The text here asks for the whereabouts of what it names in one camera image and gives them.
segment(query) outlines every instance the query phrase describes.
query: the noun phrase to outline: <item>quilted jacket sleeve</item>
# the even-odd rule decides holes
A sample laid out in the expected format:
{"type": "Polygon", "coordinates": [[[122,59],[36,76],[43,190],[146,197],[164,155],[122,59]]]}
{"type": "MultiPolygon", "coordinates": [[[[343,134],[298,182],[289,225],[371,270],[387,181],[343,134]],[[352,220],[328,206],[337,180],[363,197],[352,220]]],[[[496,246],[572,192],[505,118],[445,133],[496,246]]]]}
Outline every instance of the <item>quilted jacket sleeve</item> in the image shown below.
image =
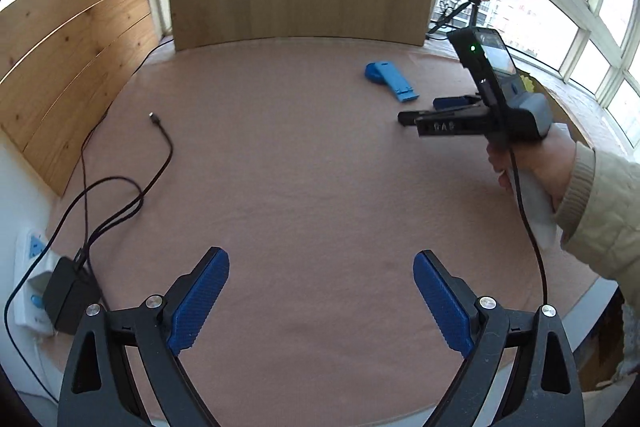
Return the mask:
{"type": "Polygon", "coordinates": [[[640,312],[640,164],[577,145],[570,186],[556,214],[562,247],[618,282],[640,312]]]}

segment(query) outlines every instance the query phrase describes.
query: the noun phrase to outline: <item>power adapter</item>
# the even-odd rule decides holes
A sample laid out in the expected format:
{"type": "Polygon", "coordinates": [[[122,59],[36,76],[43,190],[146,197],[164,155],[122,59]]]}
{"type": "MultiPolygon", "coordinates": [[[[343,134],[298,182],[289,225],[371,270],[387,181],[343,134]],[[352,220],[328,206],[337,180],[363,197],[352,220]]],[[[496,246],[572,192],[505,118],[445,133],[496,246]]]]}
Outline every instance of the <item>power adapter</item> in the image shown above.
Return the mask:
{"type": "Polygon", "coordinates": [[[68,257],[60,258],[42,295],[54,329],[76,334],[85,309],[99,300],[100,288],[94,277],[68,257]]]}

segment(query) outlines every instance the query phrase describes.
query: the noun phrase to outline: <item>power socket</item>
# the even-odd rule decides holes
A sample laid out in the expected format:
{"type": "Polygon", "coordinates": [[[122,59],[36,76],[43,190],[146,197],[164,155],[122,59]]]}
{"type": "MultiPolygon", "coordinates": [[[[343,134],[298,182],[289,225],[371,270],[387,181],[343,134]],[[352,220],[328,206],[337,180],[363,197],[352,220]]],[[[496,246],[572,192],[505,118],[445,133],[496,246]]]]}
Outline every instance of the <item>power socket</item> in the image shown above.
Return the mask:
{"type": "MultiPolygon", "coordinates": [[[[47,239],[43,233],[24,230],[18,235],[15,248],[14,287],[44,250],[47,239]]],[[[60,256],[49,250],[43,260],[31,272],[29,278],[15,296],[14,321],[39,335],[53,335],[53,325],[47,316],[42,295],[60,256]]]]}

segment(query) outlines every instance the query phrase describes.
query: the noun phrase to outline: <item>silver bolt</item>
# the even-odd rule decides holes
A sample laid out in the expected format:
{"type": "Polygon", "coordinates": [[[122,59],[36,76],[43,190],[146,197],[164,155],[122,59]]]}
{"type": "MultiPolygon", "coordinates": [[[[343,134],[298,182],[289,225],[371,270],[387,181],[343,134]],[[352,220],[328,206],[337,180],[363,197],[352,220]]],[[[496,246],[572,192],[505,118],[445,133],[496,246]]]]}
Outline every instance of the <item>silver bolt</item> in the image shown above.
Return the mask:
{"type": "Polygon", "coordinates": [[[162,304],[162,297],[159,295],[151,295],[146,301],[145,301],[146,307],[147,308],[158,308],[158,306],[160,306],[162,304]]]}
{"type": "Polygon", "coordinates": [[[547,317],[555,317],[556,316],[556,309],[551,304],[545,304],[544,306],[542,306],[542,312],[547,317]]]}
{"type": "Polygon", "coordinates": [[[90,304],[89,306],[87,306],[86,314],[89,315],[90,317],[93,317],[98,313],[100,313],[100,304],[90,304]]]}
{"type": "Polygon", "coordinates": [[[496,306],[495,299],[493,297],[481,297],[480,305],[485,310],[493,310],[496,306]]]}

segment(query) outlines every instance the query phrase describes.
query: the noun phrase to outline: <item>black handheld device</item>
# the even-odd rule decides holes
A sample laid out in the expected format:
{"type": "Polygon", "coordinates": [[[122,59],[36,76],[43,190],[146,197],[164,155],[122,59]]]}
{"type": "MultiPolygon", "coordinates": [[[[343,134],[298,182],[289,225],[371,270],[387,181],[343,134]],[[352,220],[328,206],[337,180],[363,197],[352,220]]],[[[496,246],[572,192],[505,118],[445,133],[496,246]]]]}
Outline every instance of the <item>black handheld device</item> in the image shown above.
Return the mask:
{"type": "Polygon", "coordinates": [[[444,110],[402,111],[398,121],[420,136],[485,135],[490,142],[542,140],[553,123],[542,93],[526,90],[500,33],[469,27],[447,34],[473,77],[481,102],[444,110]]]}

